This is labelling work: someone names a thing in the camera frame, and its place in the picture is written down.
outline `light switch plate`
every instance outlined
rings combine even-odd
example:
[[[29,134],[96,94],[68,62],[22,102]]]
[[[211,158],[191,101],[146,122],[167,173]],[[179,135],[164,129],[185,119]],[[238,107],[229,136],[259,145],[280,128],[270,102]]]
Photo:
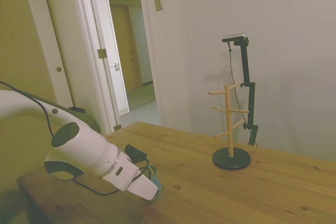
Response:
[[[162,0],[154,0],[156,11],[163,10]]]

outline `doorway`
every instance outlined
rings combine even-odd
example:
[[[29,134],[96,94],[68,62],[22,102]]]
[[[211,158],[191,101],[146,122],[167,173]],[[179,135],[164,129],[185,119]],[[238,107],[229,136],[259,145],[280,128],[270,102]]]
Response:
[[[109,0],[109,6],[119,54],[119,62],[110,64],[110,70],[122,72],[128,103],[119,111],[121,124],[159,125],[141,0]]]

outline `wooden peg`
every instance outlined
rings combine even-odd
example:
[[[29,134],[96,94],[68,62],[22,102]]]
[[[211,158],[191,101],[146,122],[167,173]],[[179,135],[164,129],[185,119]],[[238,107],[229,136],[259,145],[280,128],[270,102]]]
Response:
[[[248,110],[230,110],[230,112],[249,113]]]
[[[218,108],[218,107],[212,107],[214,110],[217,110],[217,111],[221,111],[222,113],[225,113],[226,114],[226,111],[225,110],[222,110],[221,108]]]
[[[209,92],[209,94],[226,94],[225,91],[214,91],[214,92]]]
[[[230,89],[234,89],[235,87],[237,87],[237,86],[239,86],[239,85],[241,85],[241,84],[243,84],[243,83],[244,83],[243,81],[241,81],[241,82],[239,82],[239,83],[236,83],[236,84],[230,86]]]
[[[228,134],[229,134],[229,132],[224,132],[224,133],[215,135],[215,137],[226,136]]]
[[[238,127],[243,122],[244,122],[244,119],[241,119],[238,123],[236,123],[235,125],[233,125],[233,128]]]

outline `wooden door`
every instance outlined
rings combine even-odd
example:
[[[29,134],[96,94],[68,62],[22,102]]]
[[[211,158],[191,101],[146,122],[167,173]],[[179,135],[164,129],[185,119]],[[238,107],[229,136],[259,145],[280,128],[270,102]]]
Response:
[[[115,36],[126,90],[142,87],[130,11],[127,6],[111,7]]]

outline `floor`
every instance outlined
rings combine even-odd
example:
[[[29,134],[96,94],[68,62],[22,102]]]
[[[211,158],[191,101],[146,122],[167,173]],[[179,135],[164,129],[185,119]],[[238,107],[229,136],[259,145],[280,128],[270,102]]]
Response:
[[[153,84],[127,91],[127,100],[130,111],[154,102],[155,94]]]
[[[151,102],[120,116],[121,126],[125,127],[136,121],[160,125],[156,102]]]

